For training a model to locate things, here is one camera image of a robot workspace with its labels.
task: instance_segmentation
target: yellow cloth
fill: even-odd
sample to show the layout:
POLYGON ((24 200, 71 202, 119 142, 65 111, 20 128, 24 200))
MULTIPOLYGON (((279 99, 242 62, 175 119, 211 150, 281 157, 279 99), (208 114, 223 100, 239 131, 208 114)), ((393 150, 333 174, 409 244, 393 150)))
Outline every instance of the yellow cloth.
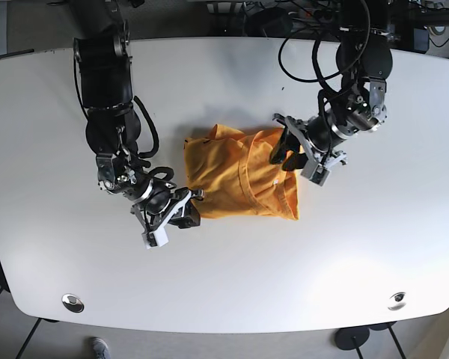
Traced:
POLYGON ((296 174, 271 165, 269 156, 282 129, 255 135, 215 125, 207 138, 185 140, 187 186, 202 188, 193 201, 203 218, 272 215, 297 220, 296 174))

